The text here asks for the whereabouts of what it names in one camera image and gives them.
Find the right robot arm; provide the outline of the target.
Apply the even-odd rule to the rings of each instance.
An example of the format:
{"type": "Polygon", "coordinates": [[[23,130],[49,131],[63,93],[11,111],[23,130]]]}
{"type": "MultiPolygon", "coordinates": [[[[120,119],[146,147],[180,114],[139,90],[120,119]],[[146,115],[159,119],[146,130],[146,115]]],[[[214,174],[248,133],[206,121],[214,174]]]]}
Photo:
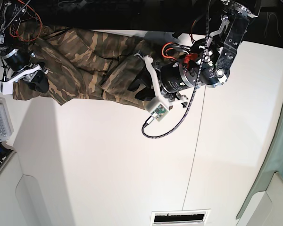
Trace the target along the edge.
{"type": "Polygon", "coordinates": [[[42,28],[42,21],[26,0],[0,0],[0,60],[3,76],[0,93],[13,94],[14,83],[23,81],[31,90],[46,93],[49,90],[48,73],[45,63],[32,61],[34,52],[29,45],[37,36],[22,38],[19,27],[23,21],[35,20],[42,28]]]}

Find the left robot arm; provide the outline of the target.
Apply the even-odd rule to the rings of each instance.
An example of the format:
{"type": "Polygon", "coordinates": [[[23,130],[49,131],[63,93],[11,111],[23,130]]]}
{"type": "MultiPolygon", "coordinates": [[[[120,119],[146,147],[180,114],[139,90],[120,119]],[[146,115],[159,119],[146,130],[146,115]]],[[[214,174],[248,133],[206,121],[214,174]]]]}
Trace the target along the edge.
{"type": "Polygon", "coordinates": [[[238,46],[260,8],[259,0],[224,0],[213,16],[213,30],[206,30],[205,38],[192,38],[191,46],[169,42],[162,47],[161,55],[168,64],[137,52],[135,56],[144,66],[128,91],[137,91],[135,98],[147,102],[145,109],[152,120],[161,121],[175,105],[187,108],[189,99],[180,91],[215,88],[227,82],[238,46]],[[138,91],[141,84],[145,88],[138,91]]]}

